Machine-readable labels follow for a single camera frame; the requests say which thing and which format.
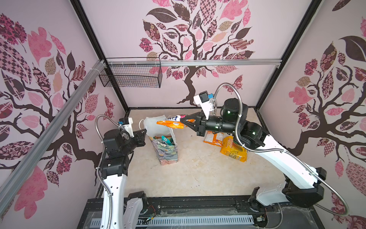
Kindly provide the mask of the orange white snack bag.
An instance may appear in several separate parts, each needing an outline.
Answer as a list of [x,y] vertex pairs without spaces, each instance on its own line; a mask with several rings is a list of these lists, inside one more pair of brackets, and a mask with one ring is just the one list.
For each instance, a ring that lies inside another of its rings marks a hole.
[[223,133],[214,133],[212,131],[207,131],[204,143],[222,147],[223,146],[223,140],[224,140],[224,134]]
[[186,115],[184,115],[184,114],[172,116],[165,120],[157,121],[156,124],[165,126],[165,127],[171,128],[171,129],[184,129],[186,127],[186,125],[181,122],[181,119],[185,118],[185,117],[186,117]]

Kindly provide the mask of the teal snack bag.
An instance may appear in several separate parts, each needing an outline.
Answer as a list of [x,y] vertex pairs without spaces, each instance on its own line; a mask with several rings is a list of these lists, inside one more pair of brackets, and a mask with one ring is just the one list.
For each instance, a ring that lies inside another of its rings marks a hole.
[[164,142],[164,144],[166,144],[168,146],[173,146],[173,143],[167,137],[162,136],[161,139]]

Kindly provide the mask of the floral paper bag white handles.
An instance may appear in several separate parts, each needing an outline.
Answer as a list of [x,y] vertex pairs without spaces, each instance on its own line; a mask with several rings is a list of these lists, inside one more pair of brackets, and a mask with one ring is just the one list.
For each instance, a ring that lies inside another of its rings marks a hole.
[[[147,131],[147,136],[149,137],[156,152],[157,158],[162,166],[178,162],[178,145],[176,143],[173,130],[171,128],[156,124],[157,121],[165,119],[167,119],[165,115],[158,117],[146,117],[139,123],[139,126],[141,123],[143,123],[144,129]],[[162,136],[167,137],[173,143],[173,146],[164,144],[161,139]]]

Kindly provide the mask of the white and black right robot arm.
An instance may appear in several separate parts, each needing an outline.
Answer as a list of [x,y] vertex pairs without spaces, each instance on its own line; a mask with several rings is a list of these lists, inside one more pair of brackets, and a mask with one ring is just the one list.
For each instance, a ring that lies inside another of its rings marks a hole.
[[231,134],[234,142],[245,144],[249,151],[266,159],[279,169],[285,180],[272,187],[256,187],[249,199],[254,210],[260,210],[272,204],[290,202],[301,208],[309,208],[324,197],[324,188],[316,178],[325,179],[327,172],[322,168],[307,169],[285,152],[269,133],[259,124],[248,122],[248,106],[239,104],[238,99],[227,99],[218,116],[200,111],[183,115],[180,122],[194,130],[198,136],[205,136],[207,131]]

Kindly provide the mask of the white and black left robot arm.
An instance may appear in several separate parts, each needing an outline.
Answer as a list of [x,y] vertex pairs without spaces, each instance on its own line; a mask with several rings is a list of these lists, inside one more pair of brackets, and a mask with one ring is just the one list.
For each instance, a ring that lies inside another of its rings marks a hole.
[[144,191],[131,193],[124,202],[128,168],[134,150],[145,146],[146,129],[130,135],[125,129],[113,129],[102,138],[106,156],[101,162],[104,202],[101,229],[135,229],[141,211],[147,209]]

